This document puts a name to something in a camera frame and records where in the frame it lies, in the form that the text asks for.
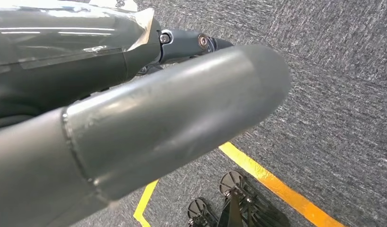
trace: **black wheel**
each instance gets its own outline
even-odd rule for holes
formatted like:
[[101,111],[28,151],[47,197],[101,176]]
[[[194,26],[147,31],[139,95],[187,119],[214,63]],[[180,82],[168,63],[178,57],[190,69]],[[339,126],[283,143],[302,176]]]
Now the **black wheel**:
[[188,217],[193,219],[198,216],[203,216],[206,210],[206,203],[199,198],[195,199],[188,206]]
[[233,188],[241,188],[243,183],[243,175],[233,170],[226,173],[220,181],[219,190],[222,194],[226,195]]

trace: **yellow line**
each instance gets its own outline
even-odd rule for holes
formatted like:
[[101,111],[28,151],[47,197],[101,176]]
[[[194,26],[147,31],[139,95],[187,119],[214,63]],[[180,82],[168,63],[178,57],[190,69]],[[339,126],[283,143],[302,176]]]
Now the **yellow line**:
[[336,221],[311,201],[289,188],[272,173],[267,171],[245,153],[238,150],[230,142],[221,145],[220,150],[229,158],[236,162],[245,171],[255,177],[260,183],[266,186],[286,203],[296,209],[306,219],[317,227],[343,227],[344,225]]
[[149,222],[143,216],[143,212],[145,211],[146,205],[148,204],[149,199],[152,196],[153,191],[155,190],[157,181],[158,180],[155,180],[146,186],[145,191],[141,196],[141,200],[139,201],[138,206],[136,207],[135,213],[133,214],[133,217],[138,222],[140,222],[142,227],[150,227]]

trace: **metal bolt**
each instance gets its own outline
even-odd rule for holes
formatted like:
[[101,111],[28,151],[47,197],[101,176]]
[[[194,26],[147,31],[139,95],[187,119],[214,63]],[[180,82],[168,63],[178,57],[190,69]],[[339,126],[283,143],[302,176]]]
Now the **metal bolt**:
[[202,49],[206,49],[209,45],[207,42],[207,36],[205,36],[204,34],[200,34],[198,36],[198,44]]
[[167,44],[171,40],[170,36],[168,34],[161,34],[160,35],[160,43]]
[[139,70],[138,76],[146,75],[146,73],[148,73],[148,66],[145,66],[141,70]]
[[224,192],[224,196],[229,197],[230,195],[231,195],[231,192],[229,190]]

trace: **gray metal pipe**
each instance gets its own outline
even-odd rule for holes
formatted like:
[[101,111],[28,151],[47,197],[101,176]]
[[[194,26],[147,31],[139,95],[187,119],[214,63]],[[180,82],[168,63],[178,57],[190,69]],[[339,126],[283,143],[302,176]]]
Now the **gray metal pipe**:
[[0,130],[0,226],[65,226],[258,124],[284,59],[236,46]]

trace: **clear plastic film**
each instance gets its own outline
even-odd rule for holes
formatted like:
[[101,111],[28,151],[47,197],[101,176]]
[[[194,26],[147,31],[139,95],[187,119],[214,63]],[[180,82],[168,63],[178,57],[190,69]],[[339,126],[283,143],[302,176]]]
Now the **clear plastic film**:
[[72,1],[0,3],[0,73],[127,52],[149,40],[154,10]]

